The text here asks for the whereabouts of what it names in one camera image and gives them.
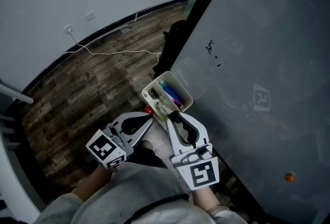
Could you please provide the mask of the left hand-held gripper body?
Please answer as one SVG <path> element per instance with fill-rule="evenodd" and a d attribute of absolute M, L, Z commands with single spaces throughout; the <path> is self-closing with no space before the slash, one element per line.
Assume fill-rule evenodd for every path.
<path fill-rule="evenodd" d="M 134 153 L 131 145 L 134 133 L 134 128 L 118 130 L 113 124 L 108 124 L 104 130 L 98 129 L 86 148 L 102 166 L 113 170 Z"/>

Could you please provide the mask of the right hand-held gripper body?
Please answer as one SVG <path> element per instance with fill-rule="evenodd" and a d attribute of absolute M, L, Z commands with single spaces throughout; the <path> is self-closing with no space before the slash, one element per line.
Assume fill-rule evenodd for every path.
<path fill-rule="evenodd" d="M 212 154 L 211 143 L 174 156 L 171 162 L 192 191 L 220 181 L 218 158 Z"/>

